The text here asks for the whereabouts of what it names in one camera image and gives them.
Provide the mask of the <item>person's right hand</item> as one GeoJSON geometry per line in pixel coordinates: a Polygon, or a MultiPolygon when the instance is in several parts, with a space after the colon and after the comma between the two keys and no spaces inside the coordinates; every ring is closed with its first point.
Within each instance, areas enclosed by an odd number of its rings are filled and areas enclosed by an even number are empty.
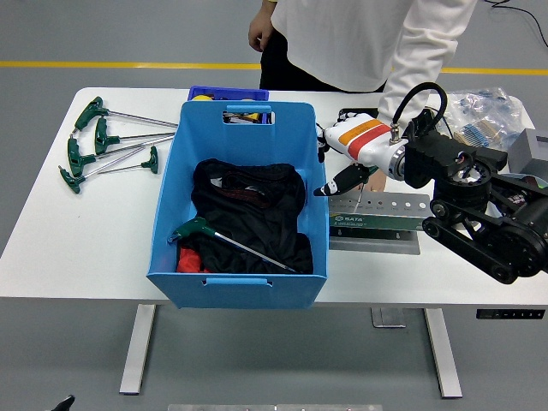
{"type": "Polygon", "coordinates": [[[263,52],[273,33],[271,16],[276,8],[276,3],[265,1],[259,11],[251,20],[248,28],[248,44],[257,52],[263,52]]]}

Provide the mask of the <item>person's left hand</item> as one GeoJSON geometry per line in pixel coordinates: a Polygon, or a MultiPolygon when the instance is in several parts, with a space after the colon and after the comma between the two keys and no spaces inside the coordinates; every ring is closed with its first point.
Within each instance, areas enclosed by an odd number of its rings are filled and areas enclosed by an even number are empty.
{"type": "Polygon", "coordinates": [[[372,192],[383,192],[386,186],[387,176],[381,171],[377,170],[369,177],[366,188],[372,192]]]}

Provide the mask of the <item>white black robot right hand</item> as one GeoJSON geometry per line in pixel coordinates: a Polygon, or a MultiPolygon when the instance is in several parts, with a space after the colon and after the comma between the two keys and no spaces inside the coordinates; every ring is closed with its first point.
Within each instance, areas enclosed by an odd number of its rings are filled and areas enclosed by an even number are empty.
{"type": "Polygon", "coordinates": [[[314,190],[316,196],[345,194],[361,183],[367,183],[375,170],[389,178],[404,179],[406,141],[393,136],[394,128],[361,113],[325,129],[319,135],[319,161],[329,149],[351,160],[349,166],[324,186],[314,190]]]}

